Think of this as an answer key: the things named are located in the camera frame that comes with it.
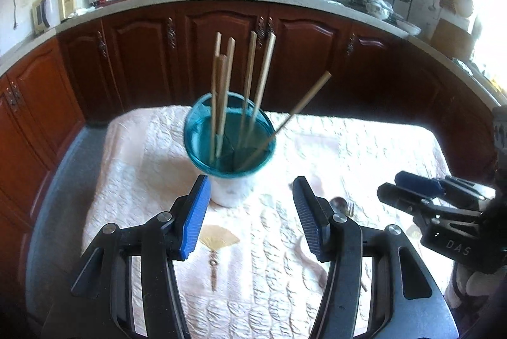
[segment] teal cup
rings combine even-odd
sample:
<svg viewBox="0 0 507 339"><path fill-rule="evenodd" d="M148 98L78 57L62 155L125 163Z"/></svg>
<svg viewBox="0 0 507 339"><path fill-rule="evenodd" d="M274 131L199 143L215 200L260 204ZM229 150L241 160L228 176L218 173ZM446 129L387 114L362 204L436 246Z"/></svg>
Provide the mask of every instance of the teal cup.
<svg viewBox="0 0 507 339"><path fill-rule="evenodd" d="M244 123L241 122L243 96L229 92L226 122L220 157L212 161L211 149L211 93L202 96L185 120L183 142L196 168L211 180L211 198L226 207L239 206L254 188L254 173L273 156L276 139L254 160L250 156L261 147L273 132L273 125L260 110L252 123L254 104L247 101Z"/></svg>

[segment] tablecloth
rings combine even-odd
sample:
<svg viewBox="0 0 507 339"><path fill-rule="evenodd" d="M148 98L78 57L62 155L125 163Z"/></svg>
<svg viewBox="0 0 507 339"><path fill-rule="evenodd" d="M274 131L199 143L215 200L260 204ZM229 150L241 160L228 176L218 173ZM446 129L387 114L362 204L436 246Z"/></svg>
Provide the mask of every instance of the tablecloth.
<svg viewBox="0 0 507 339"><path fill-rule="evenodd" d="M183 145L189 107L139 109L109 126L94 201L83 232L83 250L101 227L145 223L188 194L198 171ZM285 114L267 113L277 127ZM323 292L323 269L308 257L292 201L291 183L306 176L317 196L354 204L360 225L398 224L427 264L442 292L452 261L420 245L412 217L379 202L377 187L400 170L426 177L449 174L434 135L411 125L298 115L277 136L272 160L254 177L254 192L237 208L211 202L203 226L219 225L239 241L217 252L216 289L210 249L201 242L176 278L192 338L308 337ZM371 262L362 280L371 283ZM145 335L140 260L133 260L136 331ZM364 332L370 291L361 290L356 334Z"/></svg>

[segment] fan tassel print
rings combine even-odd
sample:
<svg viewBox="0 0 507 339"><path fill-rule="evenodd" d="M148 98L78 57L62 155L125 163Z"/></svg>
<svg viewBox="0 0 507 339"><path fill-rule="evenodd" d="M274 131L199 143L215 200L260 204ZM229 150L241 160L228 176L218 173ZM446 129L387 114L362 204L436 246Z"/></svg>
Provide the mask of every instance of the fan tassel print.
<svg viewBox="0 0 507 339"><path fill-rule="evenodd" d="M229 230L212 224L204 225L201 228L199 240L210 250L209 265L211 266L211 289L215 292L218 278L217 267L219 265L218 250L235 245L239 242L239 238Z"/></svg>

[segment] blue gripper pad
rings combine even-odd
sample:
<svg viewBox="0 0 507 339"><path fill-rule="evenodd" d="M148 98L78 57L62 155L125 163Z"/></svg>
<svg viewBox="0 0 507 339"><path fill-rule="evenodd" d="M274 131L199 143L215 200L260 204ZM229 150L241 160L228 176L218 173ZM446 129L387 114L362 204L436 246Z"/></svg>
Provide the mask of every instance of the blue gripper pad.
<svg viewBox="0 0 507 339"><path fill-rule="evenodd" d="M334 212L330 204L327 200L313 194L304 176L295 179L292 185L292 198L310 252L317 257L319 262L333 260L335 255L331 240L330 219Z"/></svg>
<svg viewBox="0 0 507 339"><path fill-rule="evenodd" d="M428 179L404 170L395 176L395 183L399 187L424 195L428 199L442 197L445 194L444 188L437 179Z"/></svg>
<svg viewBox="0 0 507 339"><path fill-rule="evenodd" d="M211 184L206 175L199 175L187 196L176 199L170 212L175 217L173 234L179 241L176 260L188 259L199 239L202 221L211 195Z"/></svg>

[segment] chopstick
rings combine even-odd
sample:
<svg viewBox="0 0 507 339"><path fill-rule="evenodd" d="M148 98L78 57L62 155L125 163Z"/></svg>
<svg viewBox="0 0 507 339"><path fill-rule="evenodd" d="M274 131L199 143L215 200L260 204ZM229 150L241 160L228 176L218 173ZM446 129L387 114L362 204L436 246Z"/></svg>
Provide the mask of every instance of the chopstick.
<svg viewBox="0 0 507 339"><path fill-rule="evenodd" d="M215 135L216 135L216 75L219 65L221 33L216 32L215 52L213 53L213 64L211 70L211 134L209 142L209 164L215 161Z"/></svg>
<svg viewBox="0 0 507 339"><path fill-rule="evenodd" d="M241 146L243 130L245 128L245 119L247 117L248 99L250 98L250 89L252 88L252 75L254 73L255 47L257 46L257 33L250 33L250 47L248 49L247 73L245 74L245 84L243 89L243 109L241 111L241 122L239 124L239 135L236 149Z"/></svg>
<svg viewBox="0 0 507 339"><path fill-rule="evenodd" d="M222 96L223 100L220 103L221 109L219 109L219 125L218 125L218 137L216 140L216 153L215 157L218 159L221 156L222 146L224 144L224 130L225 130L225 119L227 113L227 103L229 101L229 87L231 85L231 74L232 74L232 61L234 58L234 48L236 47L236 41L230 37L227 43L227 56L222 59L226 62L226 71L223 72L221 86L223 88Z"/></svg>
<svg viewBox="0 0 507 339"><path fill-rule="evenodd" d="M262 62L262 70L260 73L260 81L257 86L257 92L255 93L255 101L253 107L252 118L250 119L250 125L248 127L247 138L245 142L248 142L252 130L254 129L255 119L259 114L260 104L262 103L262 97L264 96L264 89L266 88L266 80L268 79L269 67L271 65L271 57L273 56L273 49L275 48L275 33L270 33L268 38L268 45L266 46L266 52L264 53L264 60Z"/></svg>
<svg viewBox="0 0 507 339"><path fill-rule="evenodd" d="M247 168L263 151L264 149L271 143L271 141L275 138L275 136L291 121L291 119L301 112L306 105L315 97L315 95L323 88L323 86L327 83L327 81L331 78L331 73L326 71L319 80L312 86L310 90L303 96L303 98L299 101L298 104L294 107L294 109L290 112L287 119L283 121L283 123L278 127L278 129L268 137L260 147L253 152L250 157L245 160L245 162L239 167L239 170L244 170Z"/></svg>

